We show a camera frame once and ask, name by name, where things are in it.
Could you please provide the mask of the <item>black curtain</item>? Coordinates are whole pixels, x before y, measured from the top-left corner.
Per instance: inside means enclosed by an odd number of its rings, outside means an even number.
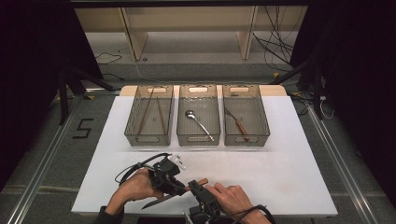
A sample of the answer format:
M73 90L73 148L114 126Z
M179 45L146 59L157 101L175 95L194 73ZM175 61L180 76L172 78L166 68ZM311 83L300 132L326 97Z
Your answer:
M396 0L309 0L291 64L319 56L324 89L389 201L396 208Z
M102 77L69 0L0 0L0 190L37 135L68 66Z

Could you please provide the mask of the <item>metal floor rail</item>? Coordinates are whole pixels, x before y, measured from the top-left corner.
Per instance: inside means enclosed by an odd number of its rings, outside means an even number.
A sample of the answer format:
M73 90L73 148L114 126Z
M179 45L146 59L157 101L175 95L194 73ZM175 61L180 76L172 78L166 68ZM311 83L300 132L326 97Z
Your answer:
M55 158L62 141L64 140L65 134L70 126L72 119L74 118L80 102L71 104L69 116L65 119L64 123L60 125L52 138L43 159L35 169L33 177L30 179L28 185L24 188L18 203L12 210L10 217L7 219L7 224L22 224L33 200L38 193L39 187L41 186L53 159Z
M311 106L308 107L308 114L362 222L364 224L379 224L375 217L374 210L370 206L368 199L364 196L361 188L358 186L356 179L353 177L324 122L318 118Z

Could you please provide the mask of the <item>black metal stand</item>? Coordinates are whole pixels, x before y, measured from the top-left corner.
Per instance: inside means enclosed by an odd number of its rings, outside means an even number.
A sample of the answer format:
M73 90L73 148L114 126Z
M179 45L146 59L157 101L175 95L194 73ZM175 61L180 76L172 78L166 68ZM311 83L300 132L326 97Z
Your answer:
M280 85L287 79L294 77L297 74L301 75L297 83L297 88L300 91L313 91L314 111L319 119L323 119L320 109L321 71L318 63L315 60L306 60L305 62L301 63L300 65L296 66L291 71L286 73L284 76L278 77L274 81L270 82L270 85Z
M67 101L67 89L69 88L75 95L84 95L87 89L83 86L81 80L87 79L93 84L107 91L119 91L120 88L113 87L105 83L102 79L95 77L75 66L65 66L58 75L58 90L61 101L61 121L64 124L69 116L69 106Z

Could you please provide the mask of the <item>person's left hand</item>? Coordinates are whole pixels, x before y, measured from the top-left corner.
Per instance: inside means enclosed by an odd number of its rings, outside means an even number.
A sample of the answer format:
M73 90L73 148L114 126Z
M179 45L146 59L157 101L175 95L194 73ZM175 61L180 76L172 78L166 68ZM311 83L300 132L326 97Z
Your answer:
M110 204L122 207L130 201L143 200L149 197L161 199L163 193L152 187L149 170L139 169L114 192Z

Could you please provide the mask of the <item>person's right hand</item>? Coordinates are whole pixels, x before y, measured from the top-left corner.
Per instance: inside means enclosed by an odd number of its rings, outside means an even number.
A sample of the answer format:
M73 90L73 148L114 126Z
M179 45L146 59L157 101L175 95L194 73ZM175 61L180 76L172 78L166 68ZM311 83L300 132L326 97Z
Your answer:
M249 197L238 185L224 187L222 184L216 183L214 186L206 185L205 188L219 202L222 211L232 219L239 218L252 207Z

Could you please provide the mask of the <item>shiny metal spoon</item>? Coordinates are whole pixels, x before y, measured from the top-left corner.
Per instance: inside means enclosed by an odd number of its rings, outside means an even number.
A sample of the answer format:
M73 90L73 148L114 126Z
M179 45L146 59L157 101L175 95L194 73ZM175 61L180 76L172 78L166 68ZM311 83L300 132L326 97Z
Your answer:
M196 118L195 113L193 110L187 110L185 112L185 115L187 118L189 119L193 119L202 129L203 131L206 133L206 135L208 136L208 138L214 142L214 137L209 133L209 131L206 129L206 127L198 120L198 118Z

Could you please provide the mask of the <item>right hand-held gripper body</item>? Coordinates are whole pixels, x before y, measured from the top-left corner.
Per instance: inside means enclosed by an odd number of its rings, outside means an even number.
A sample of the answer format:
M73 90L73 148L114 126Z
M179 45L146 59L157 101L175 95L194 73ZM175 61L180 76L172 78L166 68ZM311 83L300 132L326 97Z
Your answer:
M194 197L198 205L183 213L185 224L210 224L220 216L220 205L210 192L197 192Z

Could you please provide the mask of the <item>brown wooden chopstick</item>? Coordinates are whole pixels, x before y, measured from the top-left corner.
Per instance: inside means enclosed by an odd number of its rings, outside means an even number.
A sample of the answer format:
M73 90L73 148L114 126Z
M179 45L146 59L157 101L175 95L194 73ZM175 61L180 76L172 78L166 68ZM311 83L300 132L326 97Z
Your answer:
M149 110L149 104L151 102L153 93L154 93L154 88L151 89L151 93L150 93L150 96L148 98L148 103L147 103L146 108L144 110L143 117L142 117L142 119L140 121L138 132L137 132L138 135L140 135L142 130L143 130L144 122L145 122L145 119L146 119L146 116L147 116L147 113L148 113L148 110Z

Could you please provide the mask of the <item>white table cover sheet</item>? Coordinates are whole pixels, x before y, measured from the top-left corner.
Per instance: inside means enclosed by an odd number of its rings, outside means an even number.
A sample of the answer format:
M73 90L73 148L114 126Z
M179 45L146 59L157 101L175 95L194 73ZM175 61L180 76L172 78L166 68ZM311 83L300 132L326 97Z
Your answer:
M262 101L271 132L264 147L218 145L200 150L174 142L167 152L179 155L187 167L178 180L206 178L210 183L239 185L253 203L266 206L275 216L335 216L337 210L291 99L265 96ZM73 212L97 213L117 188L116 175L155 155L154 150L132 147L124 135L132 103L127 96L115 98Z

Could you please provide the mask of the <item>smoky transparent plastic bin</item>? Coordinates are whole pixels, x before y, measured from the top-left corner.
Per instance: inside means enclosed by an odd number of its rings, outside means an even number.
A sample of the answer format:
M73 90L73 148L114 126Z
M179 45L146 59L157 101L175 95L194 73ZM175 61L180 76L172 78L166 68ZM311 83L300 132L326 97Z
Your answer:
M140 121L154 88L143 130L137 134ZM140 85L134 94L134 101L126 124L124 135L134 147L169 146L171 143L174 106L172 85Z
M203 129L185 112L193 110L196 118L214 137L212 142ZM216 84L185 84L179 88L177 139L181 146L217 146L219 144L219 100Z
M263 147L270 136L270 128L258 85L223 85L223 111L240 120L247 132L248 142L239 132L234 120L224 112L224 144L232 147Z

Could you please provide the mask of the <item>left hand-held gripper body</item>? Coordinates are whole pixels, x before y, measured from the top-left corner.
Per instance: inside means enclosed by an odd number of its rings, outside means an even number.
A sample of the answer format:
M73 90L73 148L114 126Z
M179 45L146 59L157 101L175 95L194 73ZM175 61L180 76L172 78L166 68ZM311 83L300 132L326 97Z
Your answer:
M149 180L152 187L161 190L165 186L176 186L176 175L180 170L185 170L186 165L179 155L170 154L159 162L156 162L148 171Z

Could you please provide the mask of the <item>beige wooden desk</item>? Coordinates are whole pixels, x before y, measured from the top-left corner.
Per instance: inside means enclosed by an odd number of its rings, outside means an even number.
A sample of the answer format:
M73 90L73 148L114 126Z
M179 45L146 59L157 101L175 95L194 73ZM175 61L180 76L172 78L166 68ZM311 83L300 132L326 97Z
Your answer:
M135 60L141 58L150 32L234 32L241 58L249 56L255 31L282 33L302 26L306 7L103 7L78 8L86 33L123 33Z

